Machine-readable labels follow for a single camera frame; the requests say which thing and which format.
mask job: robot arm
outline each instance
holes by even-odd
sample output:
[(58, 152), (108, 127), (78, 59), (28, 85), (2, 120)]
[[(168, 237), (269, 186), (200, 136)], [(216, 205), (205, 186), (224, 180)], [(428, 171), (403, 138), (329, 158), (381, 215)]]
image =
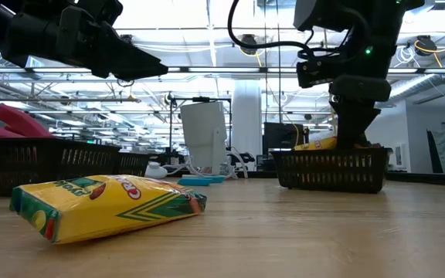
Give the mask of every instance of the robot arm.
[[(301, 48), (297, 63), (298, 84), (308, 88), (331, 83), (332, 107), (338, 114), (338, 148), (352, 148), (365, 141), (365, 130), (380, 110), (377, 101), (387, 101), (391, 86), (386, 81), (396, 40), (405, 12), (420, 7), (424, 0), (297, 0), (294, 26), (312, 30), (314, 26), (342, 32), (348, 30), (343, 43), (333, 49), (309, 48), (299, 42), (272, 42), (248, 45), (232, 31), (233, 0), (228, 18), (229, 36), (235, 44), (255, 49), (273, 46)], [(316, 56), (315, 53), (327, 53)]]
[(156, 57), (121, 38), (112, 25), (118, 0), (0, 0), (0, 52), (25, 67), (29, 55), (136, 80), (168, 72)]

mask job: desk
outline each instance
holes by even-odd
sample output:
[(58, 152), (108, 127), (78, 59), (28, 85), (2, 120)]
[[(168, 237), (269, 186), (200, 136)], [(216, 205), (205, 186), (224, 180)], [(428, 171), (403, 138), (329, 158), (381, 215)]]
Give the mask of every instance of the desk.
[(445, 186), (362, 195), (253, 179), (198, 190), (204, 215), (62, 246), (0, 198), (0, 277), (445, 277)]

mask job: basket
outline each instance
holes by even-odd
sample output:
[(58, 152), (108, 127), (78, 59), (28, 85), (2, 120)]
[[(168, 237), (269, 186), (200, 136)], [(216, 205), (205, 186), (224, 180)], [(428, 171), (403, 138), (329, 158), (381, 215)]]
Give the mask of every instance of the basket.
[(0, 195), (18, 185), (113, 174), (120, 148), (55, 138), (0, 139)]
[(118, 175), (136, 175), (144, 177), (151, 154), (119, 153), (114, 167)]
[(272, 152), (281, 186), (307, 190), (378, 193), (388, 149)]

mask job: white monitor back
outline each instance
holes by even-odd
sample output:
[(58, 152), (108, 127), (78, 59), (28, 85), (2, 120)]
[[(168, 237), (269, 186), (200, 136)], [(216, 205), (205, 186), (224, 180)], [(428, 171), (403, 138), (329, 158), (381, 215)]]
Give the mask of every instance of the white monitor back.
[(226, 161), (226, 124), (222, 102), (184, 105), (182, 112), (185, 144), (189, 149), (192, 165), (212, 167)]

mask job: yellow box in basket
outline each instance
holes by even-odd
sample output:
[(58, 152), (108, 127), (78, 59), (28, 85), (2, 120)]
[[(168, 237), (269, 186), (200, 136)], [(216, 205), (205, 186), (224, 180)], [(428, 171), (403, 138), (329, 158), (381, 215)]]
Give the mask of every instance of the yellow box in basket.
[(142, 229), (203, 212), (206, 197), (165, 181), (95, 175), (13, 188), (10, 209), (53, 243)]

